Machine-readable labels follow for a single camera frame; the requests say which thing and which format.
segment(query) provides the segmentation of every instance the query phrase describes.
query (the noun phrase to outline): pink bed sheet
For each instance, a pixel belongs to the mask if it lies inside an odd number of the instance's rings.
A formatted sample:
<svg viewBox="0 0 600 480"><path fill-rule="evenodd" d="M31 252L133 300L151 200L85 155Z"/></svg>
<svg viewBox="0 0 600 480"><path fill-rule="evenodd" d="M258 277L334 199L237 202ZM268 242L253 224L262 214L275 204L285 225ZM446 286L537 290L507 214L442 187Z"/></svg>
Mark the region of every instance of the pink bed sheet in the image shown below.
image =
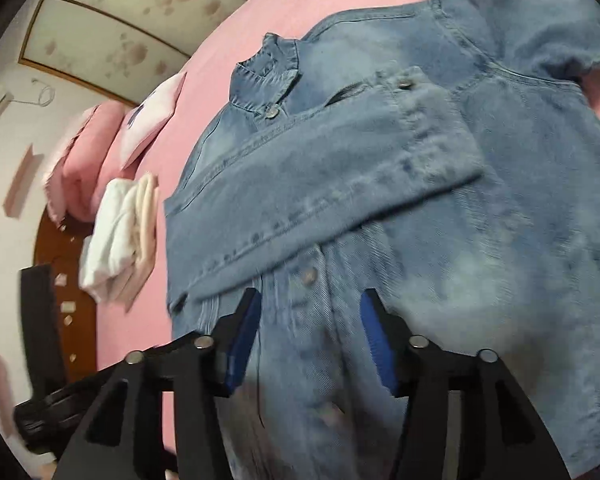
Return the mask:
<svg viewBox="0 0 600 480"><path fill-rule="evenodd" d="M286 38L302 37L315 23L340 10L395 6L419 0L249 0L236 10L200 46L184 66L187 78L174 116L145 155L138 175L149 171L158 177L160 197L176 187L184 163L198 137L228 99L234 66L251 57L266 32ZM600 117L600 74L591 75L586 90ZM170 341L171 325L166 313L165 222L161 209L157 219L155 269L128 314L115 305L98 309L98 366L106 367L127 352ZM164 405L164 441L174 447L173 405Z"/></svg>

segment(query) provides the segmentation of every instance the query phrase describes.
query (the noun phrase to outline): white wall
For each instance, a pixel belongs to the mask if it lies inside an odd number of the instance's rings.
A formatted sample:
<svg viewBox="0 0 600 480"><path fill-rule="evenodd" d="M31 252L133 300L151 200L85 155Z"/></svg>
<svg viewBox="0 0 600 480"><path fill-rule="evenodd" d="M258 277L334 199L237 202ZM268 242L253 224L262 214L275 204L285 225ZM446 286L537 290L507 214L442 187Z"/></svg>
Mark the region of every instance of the white wall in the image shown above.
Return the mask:
<svg viewBox="0 0 600 480"><path fill-rule="evenodd" d="M45 207L40 186L45 163L64 128L72 117L105 98L74 83L16 63L20 46L37 0L28 0L0 41L0 83L15 100L34 101L42 84L56 91L55 99L46 107L11 102L0 115L0 355L10 375L14 402L30 397L29 377L20 336L18 272L32 265L38 223ZM35 155L45 158L38 165L19 218L8 218L2 201L27 146L33 144ZM31 470L40 460L16 452Z"/></svg>

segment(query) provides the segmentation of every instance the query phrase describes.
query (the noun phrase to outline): shirt sleeve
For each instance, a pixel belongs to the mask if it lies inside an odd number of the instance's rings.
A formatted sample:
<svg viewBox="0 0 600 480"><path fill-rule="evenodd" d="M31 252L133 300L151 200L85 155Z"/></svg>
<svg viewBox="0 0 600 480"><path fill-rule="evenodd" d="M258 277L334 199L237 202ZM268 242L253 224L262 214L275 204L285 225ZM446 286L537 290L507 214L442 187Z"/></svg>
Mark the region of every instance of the shirt sleeve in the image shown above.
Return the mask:
<svg viewBox="0 0 600 480"><path fill-rule="evenodd" d="M459 23L468 39L505 68L547 79L579 80L600 66L595 0L469 0Z"/></svg>

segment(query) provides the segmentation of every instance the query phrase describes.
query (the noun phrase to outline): white towel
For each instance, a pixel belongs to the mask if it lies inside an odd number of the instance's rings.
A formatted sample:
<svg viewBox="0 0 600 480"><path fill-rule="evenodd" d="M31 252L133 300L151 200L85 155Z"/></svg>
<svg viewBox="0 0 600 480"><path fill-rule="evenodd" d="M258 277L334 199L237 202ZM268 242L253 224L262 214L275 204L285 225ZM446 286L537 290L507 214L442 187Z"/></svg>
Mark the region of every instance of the white towel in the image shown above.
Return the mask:
<svg viewBox="0 0 600 480"><path fill-rule="evenodd" d="M83 247L80 288L98 303L118 301L128 310L155 263L155 177L115 178L107 184L91 240Z"/></svg>

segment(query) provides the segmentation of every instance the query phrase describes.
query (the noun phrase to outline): denim shirt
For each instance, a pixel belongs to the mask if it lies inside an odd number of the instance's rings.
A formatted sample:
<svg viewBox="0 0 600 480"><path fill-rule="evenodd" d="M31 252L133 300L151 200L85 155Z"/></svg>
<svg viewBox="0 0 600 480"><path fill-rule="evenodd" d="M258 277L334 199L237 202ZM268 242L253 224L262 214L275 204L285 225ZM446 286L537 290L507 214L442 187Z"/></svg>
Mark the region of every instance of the denim shirt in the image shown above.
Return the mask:
<svg viewBox="0 0 600 480"><path fill-rule="evenodd" d="M165 209L174 337L262 292L218 400L238 480L388 476L406 402L368 351L368 287L442 348L495 349L571 474L600 463L595 66L594 0L348 10L236 66Z"/></svg>

